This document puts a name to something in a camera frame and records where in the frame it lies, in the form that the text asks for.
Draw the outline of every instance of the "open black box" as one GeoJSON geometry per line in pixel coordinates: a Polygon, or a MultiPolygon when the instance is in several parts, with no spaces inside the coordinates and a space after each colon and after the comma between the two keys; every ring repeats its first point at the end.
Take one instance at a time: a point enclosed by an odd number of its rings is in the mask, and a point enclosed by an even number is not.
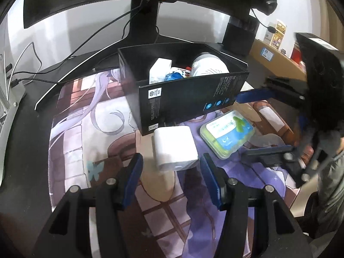
{"type": "Polygon", "coordinates": [[[249,72],[247,65],[206,44],[162,43],[118,49],[121,83],[142,135],[172,126],[234,103],[249,72]],[[149,84],[149,70],[158,58],[173,67],[191,67],[202,53],[219,57],[229,74],[204,75],[149,84]]]}

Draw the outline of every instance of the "anime illustration mat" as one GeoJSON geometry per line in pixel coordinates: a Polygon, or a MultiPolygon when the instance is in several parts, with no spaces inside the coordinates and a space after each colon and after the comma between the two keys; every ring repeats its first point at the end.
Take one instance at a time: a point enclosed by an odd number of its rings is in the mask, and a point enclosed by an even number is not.
{"type": "MultiPolygon", "coordinates": [[[[290,139],[292,132],[287,125],[276,128],[273,121],[262,116],[267,108],[272,112],[267,103],[259,102],[252,106],[260,109],[257,113],[262,117],[261,122],[253,123],[257,134],[275,133],[281,136],[278,137],[280,140],[290,139]]],[[[299,190],[285,170],[280,167],[267,169],[260,163],[251,166],[240,163],[240,153],[246,147],[252,147],[249,144],[229,159],[220,160],[202,140],[199,134],[201,125],[226,111],[228,109],[212,112],[181,124],[191,128],[199,156],[208,152],[217,166],[247,186],[262,188],[266,184],[273,185],[290,207],[299,190]]],[[[57,102],[49,145],[48,177],[52,210],[70,186],[79,185],[84,189],[115,177],[121,167],[128,165],[137,150],[146,150],[148,143],[145,137],[141,136],[131,115],[118,69],[66,84],[57,102]]],[[[132,204],[125,212],[119,213],[129,256],[213,257],[225,212],[219,212],[211,203],[197,166],[167,174],[168,184],[165,187],[169,189],[166,190],[164,186],[159,186],[159,181],[151,182],[147,187],[142,176],[132,204]]],[[[244,257],[250,255],[253,221],[254,210],[250,208],[244,257]]],[[[89,224],[92,255],[100,257],[93,208],[90,209],[89,224]]]]}

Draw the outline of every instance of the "white wall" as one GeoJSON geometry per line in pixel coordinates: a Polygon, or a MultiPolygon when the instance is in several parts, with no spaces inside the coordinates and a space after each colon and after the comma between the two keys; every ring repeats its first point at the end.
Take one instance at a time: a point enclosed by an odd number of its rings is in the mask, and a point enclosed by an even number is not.
{"type": "MultiPolygon", "coordinates": [[[[112,0],[87,4],[51,16],[28,29],[23,28],[23,1],[17,0],[8,13],[9,42],[16,60],[25,46],[35,42],[43,69],[68,56],[76,47],[102,25],[130,9],[130,0],[112,0]]],[[[269,17],[256,11],[260,21],[268,24],[276,19],[288,28],[281,48],[291,55],[295,42],[294,32],[320,34],[319,0],[278,0],[277,10],[269,17]]],[[[129,15],[104,29],[90,40],[77,54],[101,49],[121,38],[129,15]]],[[[223,13],[182,2],[162,4],[157,25],[160,33],[192,41],[221,42],[229,16],[223,13]]],[[[257,38],[263,39],[266,29],[259,27],[257,38]]],[[[36,71],[39,62],[28,50],[18,70],[36,71]]]]}

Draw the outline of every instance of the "bolt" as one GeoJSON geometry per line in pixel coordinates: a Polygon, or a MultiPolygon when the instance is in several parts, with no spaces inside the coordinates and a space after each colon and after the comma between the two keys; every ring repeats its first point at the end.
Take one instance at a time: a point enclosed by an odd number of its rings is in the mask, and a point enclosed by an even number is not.
{"type": "Polygon", "coordinates": [[[77,185],[73,185],[69,188],[69,191],[72,192],[72,193],[75,193],[79,190],[79,186],[77,185]]]}
{"type": "Polygon", "coordinates": [[[269,193],[274,192],[275,188],[272,185],[267,185],[265,186],[265,190],[268,191],[269,193]]]}
{"type": "Polygon", "coordinates": [[[236,185],[238,183],[238,180],[236,178],[231,177],[230,179],[228,179],[228,183],[230,185],[236,185]]]}
{"type": "Polygon", "coordinates": [[[286,152],[284,155],[283,155],[284,159],[287,160],[287,161],[291,161],[291,160],[294,160],[294,155],[290,152],[286,152]]]}
{"type": "Polygon", "coordinates": [[[114,184],[116,184],[116,179],[115,178],[108,178],[106,180],[106,184],[107,185],[114,185],[114,184]]]}
{"type": "Polygon", "coordinates": [[[301,179],[304,181],[304,182],[309,182],[309,180],[310,180],[310,176],[309,176],[309,174],[302,174],[302,176],[301,176],[301,179]]]}

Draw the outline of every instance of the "headphone ear cup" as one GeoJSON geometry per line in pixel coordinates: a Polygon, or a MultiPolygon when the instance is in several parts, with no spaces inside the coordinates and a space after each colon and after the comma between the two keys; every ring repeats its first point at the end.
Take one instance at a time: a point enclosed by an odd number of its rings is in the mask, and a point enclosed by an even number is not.
{"type": "Polygon", "coordinates": [[[271,15],[277,8],[277,0],[255,0],[253,8],[266,15],[271,15]]]}

